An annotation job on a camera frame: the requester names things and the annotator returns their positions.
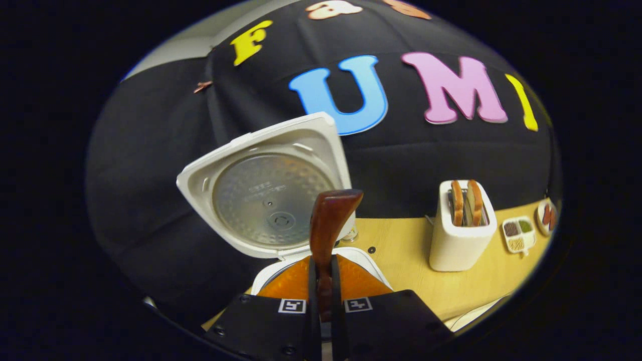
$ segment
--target bread slice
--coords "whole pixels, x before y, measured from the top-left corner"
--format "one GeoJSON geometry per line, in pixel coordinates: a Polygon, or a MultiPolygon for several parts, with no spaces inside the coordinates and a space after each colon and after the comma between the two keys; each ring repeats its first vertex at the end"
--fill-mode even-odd
{"type": "Polygon", "coordinates": [[[455,214],[453,225],[455,227],[461,227],[464,222],[464,194],[458,181],[453,180],[450,183],[450,187],[453,191],[453,213],[455,214]]]}
{"type": "Polygon", "coordinates": [[[468,204],[471,207],[471,213],[473,214],[473,219],[471,221],[471,226],[478,227],[482,224],[482,191],[477,185],[477,182],[474,180],[468,181],[468,191],[466,192],[466,198],[468,199],[468,204]]]}

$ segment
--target blue letter u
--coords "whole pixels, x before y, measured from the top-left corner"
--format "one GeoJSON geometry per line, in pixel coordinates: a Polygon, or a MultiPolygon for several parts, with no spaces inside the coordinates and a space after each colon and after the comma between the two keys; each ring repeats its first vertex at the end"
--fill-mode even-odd
{"type": "Polygon", "coordinates": [[[363,97],[363,106],[354,113],[343,113],[336,108],[325,81],[330,70],[324,67],[292,79],[290,89],[299,94],[306,113],[326,112],[334,118],[340,136],[363,132],[377,125],[388,110],[386,93],[374,70],[377,62],[377,57],[360,55],[339,63],[339,69],[352,73],[363,97]]]}

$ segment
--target spice compartment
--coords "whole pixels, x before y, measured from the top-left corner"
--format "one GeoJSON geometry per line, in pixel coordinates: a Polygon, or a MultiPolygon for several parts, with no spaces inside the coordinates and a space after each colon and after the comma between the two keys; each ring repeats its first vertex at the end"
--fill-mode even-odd
{"type": "Polygon", "coordinates": [[[506,247],[511,253],[528,255],[528,249],[535,245],[535,227],[527,216],[513,217],[501,224],[506,247]]]}

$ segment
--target orange letter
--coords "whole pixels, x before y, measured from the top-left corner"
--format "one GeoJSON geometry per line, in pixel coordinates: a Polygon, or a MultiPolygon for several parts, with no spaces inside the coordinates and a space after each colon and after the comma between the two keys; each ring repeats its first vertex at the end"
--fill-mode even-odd
{"type": "Polygon", "coordinates": [[[265,40],[267,33],[263,28],[267,28],[270,25],[272,25],[271,20],[261,21],[257,26],[254,26],[252,29],[249,29],[245,33],[239,35],[236,39],[232,40],[230,45],[234,45],[234,50],[236,50],[234,66],[246,61],[252,55],[261,50],[263,46],[257,45],[255,42],[265,40]]]}
{"type": "Polygon", "coordinates": [[[383,0],[383,2],[390,5],[394,10],[397,10],[402,14],[414,16],[414,17],[420,17],[421,19],[426,19],[426,20],[432,19],[430,15],[424,13],[423,11],[419,10],[418,8],[410,4],[406,4],[397,0],[383,0]]]}
{"type": "Polygon", "coordinates": [[[343,0],[324,1],[306,8],[307,12],[311,12],[308,14],[308,17],[313,20],[327,19],[342,13],[358,13],[362,10],[363,8],[354,6],[343,0]]]}

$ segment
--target yellow letter f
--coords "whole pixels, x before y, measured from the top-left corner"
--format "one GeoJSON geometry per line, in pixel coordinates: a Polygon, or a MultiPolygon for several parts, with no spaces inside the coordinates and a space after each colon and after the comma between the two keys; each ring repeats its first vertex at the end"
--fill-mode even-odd
{"type": "Polygon", "coordinates": [[[257,26],[254,26],[252,29],[249,29],[245,33],[239,35],[236,39],[232,40],[230,45],[234,45],[234,50],[236,50],[234,66],[239,65],[261,50],[263,46],[257,45],[255,42],[265,40],[267,32],[265,32],[263,28],[267,28],[270,25],[272,25],[271,20],[261,21],[257,26]]]}

